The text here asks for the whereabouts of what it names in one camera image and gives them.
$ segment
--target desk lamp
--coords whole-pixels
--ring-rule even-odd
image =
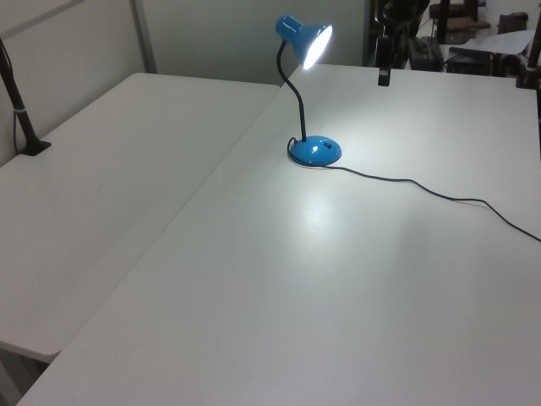
[[[295,55],[303,68],[310,69],[312,65],[320,58],[325,50],[327,43],[331,38],[331,25],[302,25],[293,17],[285,15],[276,22],[276,33],[282,38],[276,65],[278,72],[284,79],[284,82],[291,88],[298,98],[298,110],[301,118],[301,133],[303,138],[300,141],[295,140],[289,150],[290,157],[298,164],[307,167],[323,167],[336,162],[342,155],[342,149],[333,140],[321,136],[306,136],[306,124],[304,122],[304,104],[298,90],[281,69],[281,54],[287,43],[293,46]]]

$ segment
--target blue lamp base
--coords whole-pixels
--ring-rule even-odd
[[[333,140],[321,135],[310,135],[306,141],[297,141],[289,150],[294,162],[305,167],[324,167],[338,161],[342,149]]]

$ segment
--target black cable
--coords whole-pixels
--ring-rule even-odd
[[[17,148],[17,113],[14,112],[14,147],[15,147],[15,154],[19,154],[19,149]]]
[[[292,137],[289,142],[287,142],[287,155],[289,156],[289,158],[295,162],[295,160],[293,159],[292,157],[292,153],[290,152],[290,148],[291,148],[291,144],[294,144],[294,143],[297,143],[297,140],[295,139],[295,137]],[[457,202],[467,202],[467,201],[471,201],[471,202],[476,202],[476,203],[482,203],[484,205],[486,205],[491,211],[493,211],[496,216],[498,216],[499,218],[501,218],[505,223],[507,223],[507,225],[513,227],[515,230],[517,231],[520,231],[521,233],[523,234],[526,234],[528,237],[532,238],[532,239],[535,239],[536,241],[538,241],[539,243],[541,243],[541,239],[539,237],[536,237],[535,235],[533,234],[530,234],[528,231],[525,231],[521,228],[519,228],[518,226],[516,226],[515,224],[513,224],[512,222],[510,222],[509,220],[507,220],[505,217],[503,217],[501,214],[499,214],[499,212],[493,207],[491,206],[488,201],[486,200],[483,200],[483,199],[474,199],[474,198],[456,198],[456,197],[450,197],[450,196],[446,196],[446,195],[442,195],[440,193],[437,193],[437,192],[434,192],[433,190],[430,190],[426,187],[424,187],[423,185],[421,185],[419,182],[416,182],[415,180],[413,179],[408,179],[408,178],[404,178],[404,179],[400,179],[400,178],[382,178],[381,176],[374,176],[374,175],[367,175],[366,173],[361,173],[361,172],[358,172],[358,171],[354,171],[353,169],[349,169],[348,167],[329,167],[329,166],[326,166],[326,165],[323,165],[323,166],[320,166],[320,165],[310,165],[311,167],[321,167],[321,168],[324,168],[324,169],[335,169],[335,170],[341,170],[341,171],[345,171],[345,172],[349,172],[349,173],[352,173],[354,175],[358,175],[358,176],[362,176],[363,178],[368,178],[368,179],[375,179],[375,180],[381,180],[383,182],[397,182],[397,183],[409,183],[409,184],[415,184],[416,186],[418,186],[419,188],[421,188],[422,190],[424,190],[425,192],[428,192],[430,193],[431,195],[434,195],[434,196],[437,196],[437,197],[440,197],[441,199],[445,199],[445,200],[450,200],[450,201],[457,201]]]
[[[450,57],[445,62],[443,62],[443,66],[447,66],[447,63],[455,61],[455,60],[460,59],[460,58],[464,58],[464,57],[466,57],[466,55],[455,55],[453,57]]]
[[[426,23],[428,23],[430,20],[431,20],[431,19],[427,19],[425,22],[423,22],[423,23],[419,26],[419,28],[417,28],[417,31],[419,31],[421,28],[423,28],[423,27],[426,25]]]

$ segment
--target white desk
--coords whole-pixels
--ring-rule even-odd
[[[136,74],[0,169],[0,347],[50,361],[277,86]]]
[[[377,76],[292,77],[341,165],[541,234],[534,92]],[[21,405],[538,406],[541,244],[410,184],[298,167],[298,132],[282,87]]]

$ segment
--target lamp shade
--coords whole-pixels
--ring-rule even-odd
[[[292,16],[285,15],[276,22],[276,33],[293,46],[303,68],[310,69],[325,50],[332,25],[302,25]]]

